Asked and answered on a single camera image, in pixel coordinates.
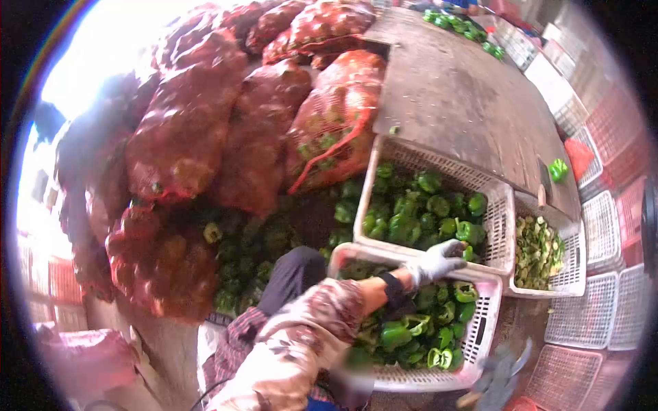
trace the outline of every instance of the concrete floor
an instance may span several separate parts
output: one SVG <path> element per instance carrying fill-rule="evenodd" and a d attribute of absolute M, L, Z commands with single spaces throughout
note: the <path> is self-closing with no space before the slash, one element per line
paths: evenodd
<path fill-rule="evenodd" d="M 532 356 L 519 374 L 515 393 L 521 396 L 544 345 L 544 329 L 550 301 L 503 298 L 492 350 L 508 342 L 520 354 L 525 339 L 534 343 Z M 107 304 L 86 300 L 90 328 L 115 328 L 127 335 L 133 325 L 141 335 L 143 349 L 151 359 L 157 375 L 146 377 L 148 391 L 162 410 L 187 410 L 198 398 L 196 376 L 197 328 L 173 320 L 154 318 L 124 299 Z M 375 393 L 371 409 L 375 411 L 454 410 L 455 401 L 466 391 L 428 394 Z M 121 399 L 134 396 L 130 389 L 115 389 L 109 397 Z"/>

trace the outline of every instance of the sliced green pepper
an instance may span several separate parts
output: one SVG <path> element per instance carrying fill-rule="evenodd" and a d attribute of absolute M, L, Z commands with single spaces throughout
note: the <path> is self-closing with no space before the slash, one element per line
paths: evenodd
<path fill-rule="evenodd" d="M 444 326 L 446 324 L 450 324 L 450 321 L 452 321 L 454 318 L 455 318 L 454 302 L 448 301 L 439 307 L 438 314 L 436 316 L 436 321 L 440 325 Z"/>
<path fill-rule="evenodd" d="M 473 302 L 478 300 L 478 290 L 473 283 L 468 281 L 455 281 L 453 286 L 455 288 L 455 299 L 457 301 Z"/>
<path fill-rule="evenodd" d="M 361 197 L 361 184 L 354 180 L 347 180 L 340 189 L 340 195 L 344 199 L 358 199 Z"/>
<path fill-rule="evenodd" d="M 411 331 L 407 329 L 408 324 L 400 321 L 384 323 L 380 333 L 381 346 L 387 352 L 393 352 L 397 347 L 407 344 L 413 338 Z"/>
<path fill-rule="evenodd" d="M 450 328 L 452 328 L 453 335 L 455 336 L 456 340 L 464 337 L 464 332 L 466 331 L 466 327 L 461 322 L 452 323 Z"/>
<path fill-rule="evenodd" d="M 461 367 L 461 364 L 464 363 L 464 354 L 461 352 L 461 349 L 457 348 L 452 350 L 452 361 L 448 366 L 448 371 L 453 372 L 457 368 Z"/>
<path fill-rule="evenodd" d="M 442 179 L 437 173 L 431 171 L 421 171 L 416 177 L 418 186 L 429 194 L 434 194 L 441 188 Z"/>
<path fill-rule="evenodd" d="M 431 212 L 425 212 L 420 216 L 420 228 L 426 233 L 436 231 L 436 217 Z"/>
<path fill-rule="evenodd" d="M 405 318 L 409 322 L 409 327 L 411 327 L 409 331 L 414 337 L 418 337 L 427 331 L 427 323 L 432 319 L 432 317 L 423 314 L 408 314 Z"/>
<path fill-rule="evenodd" d="M 437 287 L 436 300 L 438 301 L 439 304 L 444 304 L 446 301 L 448 301 L 448 297 L 450 296 L 450 290 L 448 289 L 448 284 L 445 281 L 437 281 L 436 287 Z"/>
<path fill-rule="evenodd" d="M 475 193 L 468 200 L 468 211 L 470 215 L 479 217 L 487 210 L 487 198 L 482 193 Z"/>
<path fill-rule="evenodd" d="M 444 218 L 441 220 L 441 227 L 439 227 L 439 236 L 441 237 L 441 240 L 453 238 L 456 231 L 457 223 L 454 218 Z"/>
<path fill-rule="evenodd" d="M 427 200 L 427 209 L 439 217 L 447 217 L 450 213 L 450 204 L 440 195 L 433 195 Z"/>
<path fill-rule="evenodd" d="M 352 224 L 357 215 L 357 206 L 351 201 L 339 201 L 336 203 L 334 218 L 344 224 Z"/>
<path fill-rule="evenodd" d="M 462 324 L 468 323 L 475 315 L 475 302 L 464 302 L 457 306 L 457 321 Z"/>
<path fill-rule="evenodd" d="M 439 344 L 438 347 L 439 349 L 444 349 L 446 348 L 450 342 L 452 342 L 454 338 L 454 334 L 452 329 L 448 327 L 443 327 L 439 330 L 439 335 L 437 338 L 437 343 Z"/>
<path fill-rule="evenodd" d="M 551 179 L 556 183 L 559 183 L 562 182 L 569 173 L 569 167 L 563 159 L 556 158 L 555 161 L 548 166 L 548 171 L 551 173 Z"/>
<path fill-rule="evenodd" d="M 439 287 L 434 284 L 421 287 L 414 298 L 416 309 L 423 311 L 429 309 L 436 303 L 436 293 Z"/>

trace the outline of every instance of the gloved hand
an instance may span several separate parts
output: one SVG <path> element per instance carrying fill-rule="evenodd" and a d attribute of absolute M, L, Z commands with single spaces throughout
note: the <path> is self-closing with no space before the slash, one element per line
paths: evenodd
<path fill-rule="evenodd" d="M 403 266 L 411 273 L 413 290 L 438 281 L 452 271 L 466 267 L 466 261 L 461 258 L 463 251 L 463 243 L 452 239 L 433 245 L 420 257 L 404 263 Z"/>

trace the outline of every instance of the green bell pepper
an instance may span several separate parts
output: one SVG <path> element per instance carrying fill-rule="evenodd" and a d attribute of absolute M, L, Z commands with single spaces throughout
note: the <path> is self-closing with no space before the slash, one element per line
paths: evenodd
<path fill-rule="evenodd" d="M 468 211 L 470 215 L 479 217 L 487 210 L 487 198 L 482 193 L 475 193 L 468 200 Z"/>
<path fill-rule="evenodd" d="M 345 228 L 332 231 L 329 235 L 329 247 L 336 248 L 342 243 L 349 243 L 352 241 L 352 232 Z"/>
<path fill-rule="evenodd" d="M 436 293 L 439 287 L 434 284 L 421 287 L 414 298 L 416 309 L 419 311 L 427 310 L 436 303 Z"/>
<path fill-rule="evenodd" d="M 442 326 L 450 324 L 450 321 L 455 319 L 455 303 L 448 301 L 441 305 L 435 318 Z"/>
<path fill-rule="evenodd" d="M 431 212 L 425 212 L 420 216 L 420 228 L 426 233 L 436 231 L 436 217 Z"/>
<path fill-rule="evenodd" d="M 457 306 L 457 321 L 468 323 L 475 315 L 475 302 L 463 302 Z"/>
<path fill-rule="evenodd" d="M 456 340 L 464 337 L 464 332 L 466 332 L 466 327 L 461 322 L 452 323 L 450 328 L 453 330 L 453 335 L 455 336 Z"/>
<path fill-rule="evenodd" d="M 418 220 L 406 214 L 396 214 L 388 224 L 388 241 L 412 247 L 421 232 Z"/>
<path fill-rule="evenodd" d="M 351 201 L 339 201 L 336 203 L 334 218 L 344 224 L 352 224 L 357 216 L 357 206 Z"/>
<path fill-rule="evenodd" d="M 452 363 L 452 351 L 445 349 L 443 351 L 433 348 L 427 353 L 427 368 L 439 367 L 447 370 Z"/>
<path fill-rule="evenodd" d="M 437 245 L 442 241 L 443 240 L 438 233 L 432 233 L 430 235 L 427 235 L 426 237 L 421 238 L 420 241 L 418 242 L 418 247 L 421 250 L 427 251 L 432 245 Z"/>
<path fill-rule="evenodd" d="M 393 352 L 397 347 L 407 344 L 413 338 L 408 324 L 401 321 L 389 321 L 382 326 L 380 333 L 381 346 L 387 352 Z"/>
<path fill-rule="evenodd" d="M 414 337 L 418 337 L 427 331 L 427 323 L 432 319 L 432 317 L 423 314 L 408 314 L 405 318 L 409 323 L 409 331 Z"/>
<path fill-rule="evenodd" d="M 470 245 L 477 245 L 484 240 L 486 232 L 482 226 L 467 221 L 459 221 L 458 218 L 455 219 L 455 223 L 457 225 L 455 237 L 458 240 L 466 241 Z"/>
<path fill-rule="evenodd" d="M 429 194 L 434 194 L 441 188 L 442 179 L 437 173 L 431 171 L 421 171 L 416 177 L 418 186 Z"/>
<path fill-rule="evenodd" d="M 455 236 L 457 231 L 457 223 L 454 218 L 444 218 L 441 220 L 441 227 L 439 227 L 439 236 L 441 240 L 451 239 Z"/>
<path fill-rule="evenodd" d="M 340 196 L 344 199 L 358 199 L 361 197 L 361 184 L 354 180 L 347 180 L 340 189 Z"/>
<path fill-rule="evenodd" d="M 560 183 L 569 173 L 569 167 L 563 159 L 556 158 L 555 161 L 548 166 L 548 171 L 551 174 L 551 179 L 556 183 Z"/>
<path fill-rule="evenodd" d="M 372 192 L 375 194 L 386 194 L 388 192 L 388 180 L 380 176 L 374 178 Z"/>
<path fill-rule="evenodd" d="M 464 363 L 464 354 L 461 352 L 461 349 L 457 348 L 452 350 L 452 361 L 448 366 L 448 371 L 453 372 L 457 368 L 461 367 L 461 364 Z"/>
<path fill-rule="evenodd" d="M 477 301 L 480 296 L 475 285 L 468 281 L 455 281 L 453 286 L 455 288 L 455 299 L 459 302 Z"/>
<path fill-rule="evenodd" d="M 447 217 L 450 214 L 450 204 L 440 195 L 433 195 L 427 200 L 427 209 L 439 217 Z"/>
<path fill-rule="evenodd" d="M 393 164 L 389 162 L 383 162 L 377 166 L 377 171 L 375 174 L 379 178 L 391 178 L 393 176 Z"/>
<path fill-rule="evenodd" d="M 450 290 L 448 289 L 448 284 L 445 281 L 437 281 L 436 287 L 437 287 L 436 300 L 438 301 L 439 304 L 444 304 L 446 301 L 448 301 L 448 297 L 450 297 Z"/>
<path fill-rule="evenodd" d="M 439 335 L 436 339 L 436 342 L 438 343 L 438 348 L 439 349 L 444 349 L 446 348 L 450 342 L 452 342 L 454 338 L 454 334 L 452 329 L 448 327 L 443 327 L 439 330 Z"/>

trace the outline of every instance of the red mesh sack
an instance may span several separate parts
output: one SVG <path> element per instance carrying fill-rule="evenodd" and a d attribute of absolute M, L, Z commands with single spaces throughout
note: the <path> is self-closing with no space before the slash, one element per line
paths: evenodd
<path fill-rule="evenodd" d="M 126 209 L 106 243 L 112 281 L 155 316 L 200 322 L 213 309 L 215 253 L 198 225 L 166 224 L 170 214 L 152 206 Z"/>
<path fill-rule="evenodd" d="M 342 53 L 359 45 L 374 22 L 374 7 L 366 0 L 320 0 L 306 7 L 263 51 L 263 64 L 296 55 Z"/>
<path fill-rule="evenodd" d="M 151 201 L 203 192 L 220 168 L 247 58 L 223 29 L 178 55 L 126 146 L 130 191 Z"/>
<path fill-rule="evenodd" d="M 153 55 L 153 68 L 163 72 L 171 69 L 176 58 L 201 42 L 213 30 L 221 9 L 215 3 L 205 3 L 168 24 Z"/>
<path fill-rule="evenodd" d="M 386 63 L 365 50 L 320 73 L 286 134 L 289 194 L 344 181 L 368 166 Z"/>
<path fill-rule="evenodd" d="M 262 218 L 276 209 L 284 177 L 282 140 L 310 91 L 311 76 L 292 60 L 262 66 L 246 77 L 221 171 L 208 190 L 216 204 Z"/>
<path fill-rule="evenodd" d="M 574 170 L 576 181 L 580 181 L 582 175 L 587 171 L 587 167 L 594 159 L 594 153 L 585 144 L 578 140 L 567 139 L 565 141 L 565 150 L 571 161 L 571 168 Z"/>
<path fill-rule="evenodd" d="M 247 37 L 247 48 L 261 54 L 265 46 L 290 27 L 292 20 L 309 5 L 307 0 L 288 0 L 264 13 Z"/>
<path fill-rule="evenodd" d="M 219 26 L 229 29 L 243 47 L 249 32 L 258 23 L 260 17 L 281 3 L 282 0 L 266 0 L 262 3 L 252 1 L 248 5 L 235 6 L 222 13 Z"/>

